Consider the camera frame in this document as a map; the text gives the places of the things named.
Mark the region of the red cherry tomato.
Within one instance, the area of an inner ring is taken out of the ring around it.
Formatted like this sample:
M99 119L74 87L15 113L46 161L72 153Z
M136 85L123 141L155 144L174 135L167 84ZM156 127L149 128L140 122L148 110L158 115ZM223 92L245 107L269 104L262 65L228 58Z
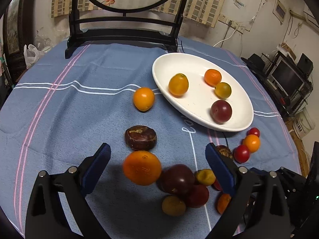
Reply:
M236 147L233 151L233 155L235 160L238 163L245 163L249 160L250 158L250 151L246 145L239 145Z
M260 130L256 127L253 127L249 129L249 131L247 132L247 135L255 135L257 137L260 137Z

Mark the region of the yellow small fruit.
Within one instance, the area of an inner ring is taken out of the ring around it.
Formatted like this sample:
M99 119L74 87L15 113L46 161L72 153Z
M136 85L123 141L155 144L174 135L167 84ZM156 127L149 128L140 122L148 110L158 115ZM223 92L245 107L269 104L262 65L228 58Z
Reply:
M206 187L211 186L216 181L215 174L211 169L202 169L196 171L195 178L198 183Z

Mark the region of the large orange tangerine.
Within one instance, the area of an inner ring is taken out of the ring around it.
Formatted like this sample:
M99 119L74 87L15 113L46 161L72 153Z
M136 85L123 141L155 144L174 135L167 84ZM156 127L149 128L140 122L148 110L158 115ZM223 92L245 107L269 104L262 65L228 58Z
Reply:
M124 160L124 175L134 184L148 186L156 182L161 173L162 165L158 157L148 151L134 151Z

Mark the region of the yellow orange tomato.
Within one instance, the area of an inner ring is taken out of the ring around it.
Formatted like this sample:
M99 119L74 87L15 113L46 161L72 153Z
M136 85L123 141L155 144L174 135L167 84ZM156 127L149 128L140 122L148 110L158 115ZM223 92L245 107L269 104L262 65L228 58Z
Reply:
M169 92L173 94L174 96L183 96L188 88L189 88L189 82L186 77L186 75L182 73L178 73L174 75L169 82L168 85Z

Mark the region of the black speaker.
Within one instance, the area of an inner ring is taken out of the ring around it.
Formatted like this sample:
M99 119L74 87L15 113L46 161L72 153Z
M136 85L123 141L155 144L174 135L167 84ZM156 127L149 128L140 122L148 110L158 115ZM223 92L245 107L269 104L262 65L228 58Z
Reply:
M304 53L301 55L297 67L306 78L309 78L314 68L313 62Z

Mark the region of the brown chestnut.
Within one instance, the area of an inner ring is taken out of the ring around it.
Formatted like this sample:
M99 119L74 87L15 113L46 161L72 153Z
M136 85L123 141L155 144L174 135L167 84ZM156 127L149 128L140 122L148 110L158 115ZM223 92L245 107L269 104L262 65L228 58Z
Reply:
M216 149L221 155L223 155L225 157L228 157L228 158L230 158L232 160L234 159L231 150L227 146L218 145L218 146L216 146Z
M157 135L150 127L136 125L125 131L124 140L135 151L149 151L157 144Z

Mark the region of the orange kumquat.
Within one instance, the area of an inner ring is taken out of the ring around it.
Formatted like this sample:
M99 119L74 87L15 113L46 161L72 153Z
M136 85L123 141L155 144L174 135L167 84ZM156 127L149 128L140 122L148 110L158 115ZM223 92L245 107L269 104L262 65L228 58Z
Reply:
M141 112L146 112L152 108L155 102L155 94L148 87L142 87L135 91L133 96L133 103Z

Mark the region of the small orange mandarin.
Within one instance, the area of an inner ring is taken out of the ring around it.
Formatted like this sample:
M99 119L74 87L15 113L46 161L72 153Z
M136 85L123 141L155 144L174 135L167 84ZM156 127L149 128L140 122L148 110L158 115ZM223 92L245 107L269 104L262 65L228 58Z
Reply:
M215 87L217 84L219 84L222 80L221 73L215 69L209 69L205 72L204 75L204 81L212 86Z

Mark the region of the dark purple plum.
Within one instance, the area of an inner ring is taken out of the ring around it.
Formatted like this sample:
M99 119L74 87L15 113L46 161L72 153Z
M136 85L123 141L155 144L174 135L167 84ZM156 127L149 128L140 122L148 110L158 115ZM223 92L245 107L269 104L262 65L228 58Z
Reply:
M195 184L191 169L183 164L177 164L165 169L157 182L159 188L172 195L188 193Z

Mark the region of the orange yellow fruit bottom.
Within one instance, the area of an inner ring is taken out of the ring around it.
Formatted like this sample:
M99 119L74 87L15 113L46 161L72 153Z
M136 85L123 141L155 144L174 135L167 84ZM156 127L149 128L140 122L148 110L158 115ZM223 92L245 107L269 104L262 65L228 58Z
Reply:
M177 196L170 195L164 198L162 202L162 211L166 215L178 217L185 213L186 205Z

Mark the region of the white bucket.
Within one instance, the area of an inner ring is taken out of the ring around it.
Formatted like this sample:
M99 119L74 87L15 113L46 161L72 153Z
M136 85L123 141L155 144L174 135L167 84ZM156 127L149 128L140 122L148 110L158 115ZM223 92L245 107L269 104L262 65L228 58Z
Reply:
M292 126L296 135L302 139L315 129L316 124L307 109L304 108L294 116Z

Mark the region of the dark red plum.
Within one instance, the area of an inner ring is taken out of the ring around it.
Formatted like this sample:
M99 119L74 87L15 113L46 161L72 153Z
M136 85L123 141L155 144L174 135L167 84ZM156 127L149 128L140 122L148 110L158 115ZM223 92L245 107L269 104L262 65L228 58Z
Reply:
M225 123L232 116L232 108L227 101L217 100L211 106L210 115L215 122Z

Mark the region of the green yellow tomato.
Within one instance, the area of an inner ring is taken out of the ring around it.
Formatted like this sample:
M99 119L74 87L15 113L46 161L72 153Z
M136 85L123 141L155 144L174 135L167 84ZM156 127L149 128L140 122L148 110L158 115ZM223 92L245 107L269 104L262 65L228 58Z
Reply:
M220 82L215 86L214 92L219 98L227 99L230 97L232 90L228 83Z

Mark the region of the small orange tomato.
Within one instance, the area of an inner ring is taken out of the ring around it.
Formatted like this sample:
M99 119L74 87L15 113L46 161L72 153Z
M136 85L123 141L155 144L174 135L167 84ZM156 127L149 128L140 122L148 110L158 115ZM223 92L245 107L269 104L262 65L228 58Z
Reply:
M261 142L258 136L250 134L243 139L242 144L247 146L250 153L255 153L260 148Z

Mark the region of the blue striped tablecloth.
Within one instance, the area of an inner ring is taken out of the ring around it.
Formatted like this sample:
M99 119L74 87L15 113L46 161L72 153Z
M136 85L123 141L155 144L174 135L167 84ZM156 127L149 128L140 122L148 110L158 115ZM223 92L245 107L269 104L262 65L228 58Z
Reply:
M1 108L1 207L14 231L24 235L25 217L37 174L65 172L93 155L102 143L111 159L87 202L112 238L205 238L219 219L217 191L208 203L181 217L162 212L164 193L138 186L123 174L130 153L124 132L146 125L157 133L153 153L163 167L208 168L205 147L237 147L245 132L207 129L170 105L157 90L151 67L160 47L93 43L64 57L61 42L28 70ZM151 109L133 103L136 90L155 94Z

